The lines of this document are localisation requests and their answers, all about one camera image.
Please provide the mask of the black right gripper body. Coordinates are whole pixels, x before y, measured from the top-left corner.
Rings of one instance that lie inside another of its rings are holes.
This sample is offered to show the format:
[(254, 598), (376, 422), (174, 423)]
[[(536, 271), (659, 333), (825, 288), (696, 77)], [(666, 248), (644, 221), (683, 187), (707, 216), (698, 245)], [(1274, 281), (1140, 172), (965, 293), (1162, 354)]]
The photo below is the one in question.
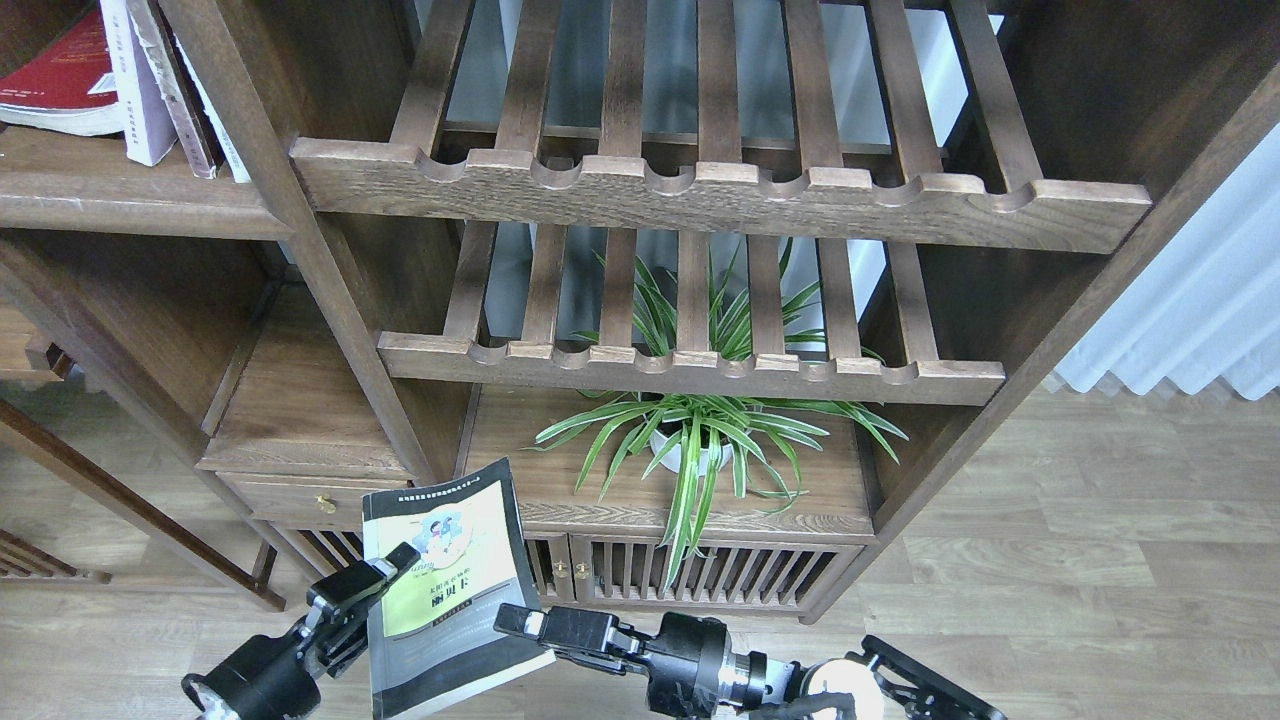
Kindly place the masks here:
[(646, 675), (646, 706), (677, 719), (708, 719), (719, 706), (754, 711), (797, 698), (796, 662), (733, 652), (716, 618), (667, 612), (655, 635), (608, 612), (553, 607), (540, 616), (540, 642), (561, 659), (603, 673)]

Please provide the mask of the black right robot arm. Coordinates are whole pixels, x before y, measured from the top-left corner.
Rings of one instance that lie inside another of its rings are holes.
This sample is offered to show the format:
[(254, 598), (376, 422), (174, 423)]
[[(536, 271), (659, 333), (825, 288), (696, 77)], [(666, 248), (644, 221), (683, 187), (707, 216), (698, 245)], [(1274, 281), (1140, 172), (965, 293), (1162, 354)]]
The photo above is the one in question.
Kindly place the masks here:
[(1002, 719), (978, 698), (874, 635), (863, 651), (812, 666), (732, 650), (716, 618), (667, 612), (649, 635), (616, 615), (504, 603), (497, 632), (524, 637), (584, 667), (646, 675), (646, 706), (676, 719), (709, 719), (724, 706), (750, 719), (879, 719), (888, 700), (909, 719)]

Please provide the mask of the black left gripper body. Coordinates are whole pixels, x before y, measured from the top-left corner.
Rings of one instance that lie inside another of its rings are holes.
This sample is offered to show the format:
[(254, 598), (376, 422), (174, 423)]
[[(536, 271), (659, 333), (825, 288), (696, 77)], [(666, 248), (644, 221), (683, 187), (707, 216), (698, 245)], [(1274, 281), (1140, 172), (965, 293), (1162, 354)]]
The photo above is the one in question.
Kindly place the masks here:
[(356, 562), (315, 583), (308, 612), (280, 637), (252, 635), (182, 689), (204, 719), (305, 719), (319, 705), (317, 678), (340, 676), (369, 647), (370, 610), (396, 582), (389, 560)]

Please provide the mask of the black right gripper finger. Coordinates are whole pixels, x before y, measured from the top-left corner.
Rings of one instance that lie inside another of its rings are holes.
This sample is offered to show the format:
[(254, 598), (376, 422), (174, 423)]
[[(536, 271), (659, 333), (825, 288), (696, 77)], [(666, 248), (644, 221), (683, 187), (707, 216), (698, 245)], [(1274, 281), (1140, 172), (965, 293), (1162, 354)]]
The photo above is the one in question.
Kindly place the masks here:
[(494, 630), (522, 637), (529, 641), (541, 641), (547, 614), (515, 603), (502, 603), (494, 620)]

